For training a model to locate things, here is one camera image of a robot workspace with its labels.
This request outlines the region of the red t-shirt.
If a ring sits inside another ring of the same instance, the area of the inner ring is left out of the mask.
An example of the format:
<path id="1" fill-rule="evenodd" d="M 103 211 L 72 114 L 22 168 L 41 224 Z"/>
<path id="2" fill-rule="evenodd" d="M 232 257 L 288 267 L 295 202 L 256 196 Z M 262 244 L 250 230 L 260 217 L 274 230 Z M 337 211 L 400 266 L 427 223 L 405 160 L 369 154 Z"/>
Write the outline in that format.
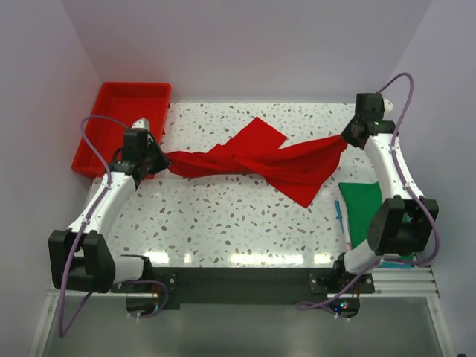
<path id="1" fill-rule="evenodd" d="M 339 135 L 282 145 L 287 137 L 255 118 L 225 144 L 208 152 L 167 153 L 171 173 L 186 179 L 227 174 L 257 174 L 307 208 L 338 168 L 347 142 Z"/>

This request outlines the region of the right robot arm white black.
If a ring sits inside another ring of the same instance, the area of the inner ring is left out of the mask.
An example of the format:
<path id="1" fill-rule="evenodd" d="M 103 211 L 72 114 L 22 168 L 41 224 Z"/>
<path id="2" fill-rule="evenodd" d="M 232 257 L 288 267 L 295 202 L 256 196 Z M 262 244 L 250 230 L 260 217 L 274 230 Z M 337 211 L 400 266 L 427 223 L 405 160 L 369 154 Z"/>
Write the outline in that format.
<path id="1" fill-rule="evenodd" d="M 341 254 L 317 279 L 325 292 L 348 292 L 362 276 L 386 260 L 421 253 L 439 212 L 433 199 L 414 183 L 403 158 L 396 124 L 386 119 L 389 108 L 380 93 L 356 96 L 354 116 L 341 137 L 364 150 L 376 172 L 382 203 L 370 220 L 366 240 Z"/>

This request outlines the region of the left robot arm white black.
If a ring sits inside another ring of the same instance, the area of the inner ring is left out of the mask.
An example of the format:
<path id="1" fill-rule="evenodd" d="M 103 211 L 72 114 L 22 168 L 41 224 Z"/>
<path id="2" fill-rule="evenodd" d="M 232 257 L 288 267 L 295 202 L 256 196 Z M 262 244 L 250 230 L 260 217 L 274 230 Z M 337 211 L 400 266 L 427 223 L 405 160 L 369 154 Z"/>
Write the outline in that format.
<path id="1" fill-rule="evenodd" d="M 170 165 L 146 119 L 126 129 L 123 145 L 83 212 L 64 231 L 48 239 L 53 285 L 57 289 L 106 293 L 128 281 L 138 292 L 154 283 L 151 263 L 137 254 L 113 257 L 106 239 L 120 209 L 141 182 Z"/>

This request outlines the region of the red plastic bin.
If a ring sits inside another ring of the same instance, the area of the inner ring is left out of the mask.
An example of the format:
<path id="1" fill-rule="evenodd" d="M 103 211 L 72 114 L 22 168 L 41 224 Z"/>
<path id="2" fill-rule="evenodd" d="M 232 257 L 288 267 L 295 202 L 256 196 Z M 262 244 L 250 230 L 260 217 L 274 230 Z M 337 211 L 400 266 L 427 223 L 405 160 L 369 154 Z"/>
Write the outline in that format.
<path id="1" fill-rule="evenodd" d="M 104 82 L 91 113 L 117 120 L 92 118 L 85 133 L 106 161 L 123 143 L 123 132 L 136 120 L 146 118 L 149 130 L 160 142 L 164 134 L 172 86 L 169 83 Z"/>

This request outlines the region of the folded green t-shirt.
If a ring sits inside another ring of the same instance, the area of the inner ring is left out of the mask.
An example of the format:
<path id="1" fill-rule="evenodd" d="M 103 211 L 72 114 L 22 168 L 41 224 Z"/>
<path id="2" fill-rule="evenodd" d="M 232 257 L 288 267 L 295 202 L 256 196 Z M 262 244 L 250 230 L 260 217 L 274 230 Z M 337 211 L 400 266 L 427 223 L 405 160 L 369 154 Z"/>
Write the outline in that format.
<path id="1" fill-rule="evenodd" d="M 339 183 L 337 199 L 343 199 L 350 226 L 351 251 L 345 251 L 345 266 L 353 272 L 380 259 L 367 242 L 367 231 L 382 204 L 379 184 Z"/>

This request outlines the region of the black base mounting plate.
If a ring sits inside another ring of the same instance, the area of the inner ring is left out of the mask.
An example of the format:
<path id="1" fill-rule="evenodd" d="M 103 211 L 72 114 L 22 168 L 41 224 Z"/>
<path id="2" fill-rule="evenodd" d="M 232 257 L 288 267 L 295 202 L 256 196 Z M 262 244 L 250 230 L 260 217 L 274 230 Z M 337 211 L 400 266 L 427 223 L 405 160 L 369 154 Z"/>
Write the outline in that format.
<path id="1" fill-rule="evenodd" d="M 343 274 L 326 280 L 331 268 L 173 268 L 156 267 L 148 280 L 163 283 L 169 292 L 167 309 L 182 304 L 295 305 L 321 302 L 340 292 L 353 279 Z"/>

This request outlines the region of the folded teal t-shirt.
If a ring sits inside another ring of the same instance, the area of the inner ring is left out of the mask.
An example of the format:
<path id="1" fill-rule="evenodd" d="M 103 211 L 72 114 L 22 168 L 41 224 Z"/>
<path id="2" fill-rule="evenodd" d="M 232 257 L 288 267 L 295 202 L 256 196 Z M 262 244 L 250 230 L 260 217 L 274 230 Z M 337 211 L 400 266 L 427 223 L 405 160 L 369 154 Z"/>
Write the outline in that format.
<path id="1" fill-rule="evenodd" d="M 349 226 L 349 221 L 348 221 L 348 215 L 347 215 L 347 208 L 344 203 L 343 199 L 336 199 L 334 201 L 335 203 L 335 209 L 337 211 L 337 217 L 338 221 L 340 222 L 341 225 L 341 230 L 344 234 L 344 232 L 348 233 L 350 235 L 350 226 Z M 408 264 L 401 264 L 401 263 L 392 263 L 392 262 L 384 262 L 380 265 L 381 268 L 397 268 L 397 269 L 410 269 L 412 265 Z"/>

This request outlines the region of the aluminium frame rail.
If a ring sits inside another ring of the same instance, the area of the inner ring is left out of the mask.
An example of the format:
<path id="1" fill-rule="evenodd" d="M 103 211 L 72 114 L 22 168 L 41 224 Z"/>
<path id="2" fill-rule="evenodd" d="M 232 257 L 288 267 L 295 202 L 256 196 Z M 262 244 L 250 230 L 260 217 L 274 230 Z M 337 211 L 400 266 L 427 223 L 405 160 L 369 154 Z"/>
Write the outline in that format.
<path id="1" fill-rule="evenodd" d="M 111 237 L 114 254 L 148 253 L 154 264 L 190 267 L 324 267 L 340 239 Z M 441 356 L 437 286 L 429 268 L 373 272 L 376 290 L 351 322 L 292 307 L 186 305 L 134 322 L 121 297 L 94 295 L 66 337 L 58 336 L 49 293 L 33 352 L 37 356 Z"/>

